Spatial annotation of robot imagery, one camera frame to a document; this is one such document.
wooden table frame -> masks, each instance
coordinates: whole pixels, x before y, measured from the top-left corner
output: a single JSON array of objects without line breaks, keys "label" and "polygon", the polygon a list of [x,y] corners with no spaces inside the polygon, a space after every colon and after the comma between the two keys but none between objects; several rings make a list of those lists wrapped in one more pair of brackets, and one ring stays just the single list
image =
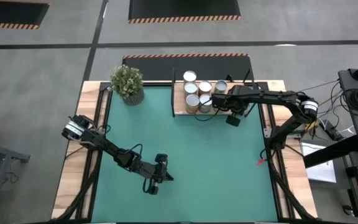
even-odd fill
[{"label": "wooden table frame", "polygon": [[[282,80],[261,80],[255,82],[259,83],[259,85],[264,85],[264,88],[268,88],[271,91],[285,91],[284,82]],[[144,83],[145,85],[172,86],[171,81],[145,81]],[[105,91],[106,87],[106,82],[84,82],[76,111],[77,114],[83,114],[89,118],[93,118],[98,126],[106,124],[108,120],[111,92]],[[266,128],[281,125],[291,116],[290,111],[284,106],[259,105],[259,109],[264,118],[261,119],[262,125]],[[300,151],[300,145],[297,140],[287,139],[286,143]],[[75,151],[79,147],[80,145],[78,143],[69,142],[67,154]],[[273,160],[276,169],[281,173],[283,179],[287,182],[290,190],[302,206],[304,206],[311,215],[317,217],[303,158],[289,149],[283,149],[276,153]],[[87,151],[86,149],[78,151],[65,161],[55,205],[53,207],[52,218],[59,217],[66,210],[90,172],[92,172],[95,167],[99,169],[100,162],[101,153]],[[279,219],[299,218],[299,215],[294,211],[281,188],[276,183],[273,184],[273,192],[277,196],[275,197],[275,204]],[[95,194],[96,186],[91,186],[85,195],[84,203],[79,207],[82,212],[75,212],[71,218],[83,219],[84,222],[90,222]]]}]

white paper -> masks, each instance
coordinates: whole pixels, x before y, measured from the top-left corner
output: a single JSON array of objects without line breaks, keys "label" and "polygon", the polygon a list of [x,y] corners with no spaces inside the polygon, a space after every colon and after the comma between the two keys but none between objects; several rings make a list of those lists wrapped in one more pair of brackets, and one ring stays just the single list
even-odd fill
[{"label": "white paper", "polygon": [[[301,142],[301,150],[304,156],[324,148],[325,146]],[[306,169],[306,173],[308,174],[308,178],[311,180],[336,183],[333,161],[328,161],[314,167],[309,167]]]}]

wooden shelf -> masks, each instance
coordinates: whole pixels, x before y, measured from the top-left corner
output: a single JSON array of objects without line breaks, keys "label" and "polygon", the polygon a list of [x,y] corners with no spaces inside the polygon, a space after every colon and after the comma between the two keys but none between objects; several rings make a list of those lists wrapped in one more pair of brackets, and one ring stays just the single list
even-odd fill
[{"label": "wooden shelf", "polygon": [[[215,89],[216,81],[209,81],[212,84],[212,91]],[[226,92],[229,91],[234,85],[242,85],[242,82],[227,82]],[[185,92],[183,89],[183,82],[175,82],[173,91],[173,110],[176,115],[190,115],[186,112],[186,101],[185,101]],[[214,115],[215,110],[211,108],[209,113],[201,113],[197,111],[199,115]],[[217,115],[228,115],[231,114],[230,111],[223,112],[220,111]]]}]

plant pot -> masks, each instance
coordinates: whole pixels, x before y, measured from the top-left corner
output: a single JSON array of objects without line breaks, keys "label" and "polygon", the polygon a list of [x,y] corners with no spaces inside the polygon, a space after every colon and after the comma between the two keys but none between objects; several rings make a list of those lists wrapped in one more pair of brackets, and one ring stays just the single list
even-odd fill
[{"label": "plant pot", "polygon": [[141,88],[137,93],[133,94],[132,96],[128,96],[127,98],[123,99],[124,103],[129,106],[139,105],[144,99],[144,90]]}]

black floor mat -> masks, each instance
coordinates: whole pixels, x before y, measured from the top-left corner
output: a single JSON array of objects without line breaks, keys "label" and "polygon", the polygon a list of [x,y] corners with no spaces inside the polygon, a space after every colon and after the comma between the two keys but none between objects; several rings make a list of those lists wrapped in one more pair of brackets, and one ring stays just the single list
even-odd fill
[{"label": "black floor mat", "polygon": [[144,80],[172,80],[175,68],[177,80],[185,71],[194,71],[197,80],[233,80],[254,78],[248,54],[176,54],[176,55],[126,55],[122,64],[138,68]]},{"label": "black floor mat", "polygon": [[0,1],[0,28],[38,29],[48,8],[47,3]]},{"label": "black floor mat", "polygon": [[129,23],[241,19],[237,0],[131,0]]}]

